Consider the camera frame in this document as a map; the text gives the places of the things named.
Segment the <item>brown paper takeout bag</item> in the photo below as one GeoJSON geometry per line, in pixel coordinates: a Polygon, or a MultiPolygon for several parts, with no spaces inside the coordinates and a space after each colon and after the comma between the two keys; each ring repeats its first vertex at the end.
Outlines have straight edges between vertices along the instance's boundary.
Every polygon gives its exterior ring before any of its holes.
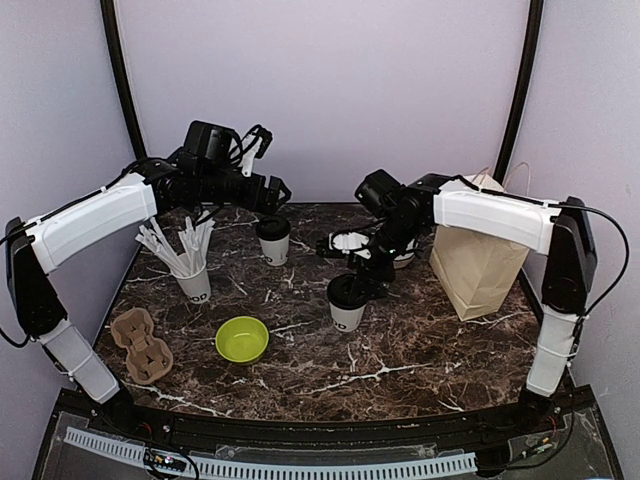
{"type": "Polygon", "coordinates": [[[430,265],[459,319],[469,321],[500,309],[528,253],[515,242],[438,226],[430,265]]]}

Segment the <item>black plastic cup lid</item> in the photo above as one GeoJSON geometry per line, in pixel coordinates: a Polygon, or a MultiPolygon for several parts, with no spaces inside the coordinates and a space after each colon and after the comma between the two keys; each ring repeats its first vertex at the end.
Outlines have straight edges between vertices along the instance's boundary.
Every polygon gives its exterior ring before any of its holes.
{"type": "Polygon", "coordinates": [[[345,273],[332,279],[327,286],[327,298],[332,306],[345,310],[354,310],[364,306],[367,295],[361,291],[353,293],[356,275],[345,273]]]}

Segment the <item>white paper coffee cup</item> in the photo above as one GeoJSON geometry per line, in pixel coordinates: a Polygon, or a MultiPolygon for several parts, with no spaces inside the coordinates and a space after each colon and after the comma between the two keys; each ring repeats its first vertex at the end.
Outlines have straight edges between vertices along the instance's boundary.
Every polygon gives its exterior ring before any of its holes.
{"type": "Polygon", "coordinates": [[[289,254],[289,236],[277,240],[259,239],[262,254],[268,265],[279,267],[285,265],[289,254]]]}

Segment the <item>brown cardboard cup carrier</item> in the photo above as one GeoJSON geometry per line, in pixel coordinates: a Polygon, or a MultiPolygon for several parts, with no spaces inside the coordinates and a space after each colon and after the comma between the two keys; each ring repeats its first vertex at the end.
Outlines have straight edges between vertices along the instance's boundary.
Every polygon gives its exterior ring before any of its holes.
{"type": "Polygon", "coordinates": [[[132,308],[111,323],[116,345],[126,350],[126,367],[133,381],[150,385],[173,367],[173,354],[166,342],[154,336],[154,322],[143,308],[132,308]]]}

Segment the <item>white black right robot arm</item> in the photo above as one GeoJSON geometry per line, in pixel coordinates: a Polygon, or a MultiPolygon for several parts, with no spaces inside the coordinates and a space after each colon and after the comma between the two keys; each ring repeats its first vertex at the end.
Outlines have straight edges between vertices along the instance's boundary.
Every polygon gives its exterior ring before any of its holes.
{"type": "Polygon", "coordinates": [[[526,388],[528,396],[510,413],[521,434],[534,432],[549,416],[543,397],[556,392],[586,313],[597,258],[582,203],[549,200],[483,189],[461,175],[426,174],[402,185],[379,169],[365,177],[355,198],[381,225],[356,268],[350,299],[374,299],[394,280],[393,261],[421,231],[433,226],[461,228],[514,242],[546,257],[542,287],[543,322],[526,388]]]}

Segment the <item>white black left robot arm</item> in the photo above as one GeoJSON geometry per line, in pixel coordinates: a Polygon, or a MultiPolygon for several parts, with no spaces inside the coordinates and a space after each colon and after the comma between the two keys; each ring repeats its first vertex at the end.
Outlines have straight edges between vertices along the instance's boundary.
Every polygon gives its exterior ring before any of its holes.
{"type": "Polygon", "coordinates": [[[140,412],[125,389],[71,320],[52,278],[99,244],[175,209],[231,204],[274,214],[291,198],[283,179],[243,175],[233,167],[189,173],[176,163],[148,158],[131,164],[116,181],[28,221],[6,225],[7,289],[26,341],[42,349],[85,395],[103,405],[101,417],[120,436],[141,427],[140,412]]]}

